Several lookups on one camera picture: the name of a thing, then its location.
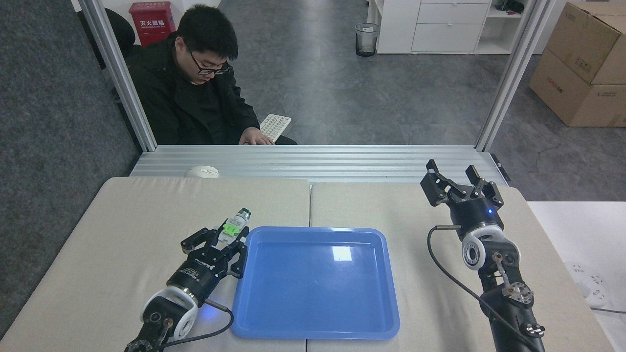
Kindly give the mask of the person's hand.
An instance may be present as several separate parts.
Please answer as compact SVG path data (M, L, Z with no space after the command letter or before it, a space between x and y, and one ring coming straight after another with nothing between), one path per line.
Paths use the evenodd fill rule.
M263 134L257 127L244 129L239 145L275 145L275 142Z

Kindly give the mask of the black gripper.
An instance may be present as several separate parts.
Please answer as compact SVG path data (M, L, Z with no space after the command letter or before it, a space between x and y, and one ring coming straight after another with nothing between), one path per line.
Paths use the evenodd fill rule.
M504 223L498 215L498 209L503 205L503 199L495 182L487 182L479 175L476 167L470 165L465 173L472 184L470 198L461 202L467 196L467 188L460 186L453 180L440 174L434 159L425 165L427 173L421 180L421 187L431 206L449 203L451 220L454 225L461 226L457 230L459 238L481 226L496 225L504 229Z
M188 256L166 281L167 286L186 289L195 299L206 299L226 276L243 278L248 254L246 237L249 226L244 226L231 244L219 250L215 245L221 230L222 227L203 228L181 241L181 249Z

